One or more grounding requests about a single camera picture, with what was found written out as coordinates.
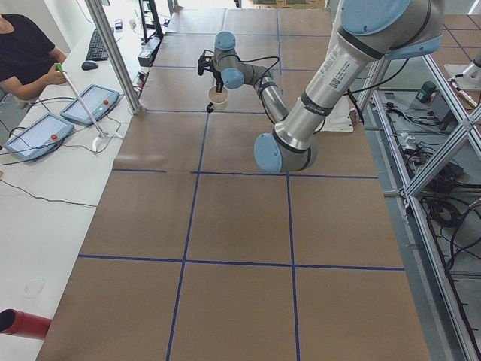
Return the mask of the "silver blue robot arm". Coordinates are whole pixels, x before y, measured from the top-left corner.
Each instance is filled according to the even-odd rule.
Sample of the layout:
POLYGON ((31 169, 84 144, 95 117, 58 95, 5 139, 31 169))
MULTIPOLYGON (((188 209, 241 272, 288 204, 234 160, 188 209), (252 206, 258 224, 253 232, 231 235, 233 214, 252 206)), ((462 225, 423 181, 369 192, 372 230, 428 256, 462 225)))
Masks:
POLYGON ((269 70, 241 61, 234 35, 218 33, 210 61, 216 79, 227 89, 252 86, 274 121, 272 131, 255 141, 257 166, 267 173, 309 168, 317 156, 315 131, 363 68, 433 53, 441 43, 444 8, 443 1, 345 1, 334 47, 292 108, 269 70))

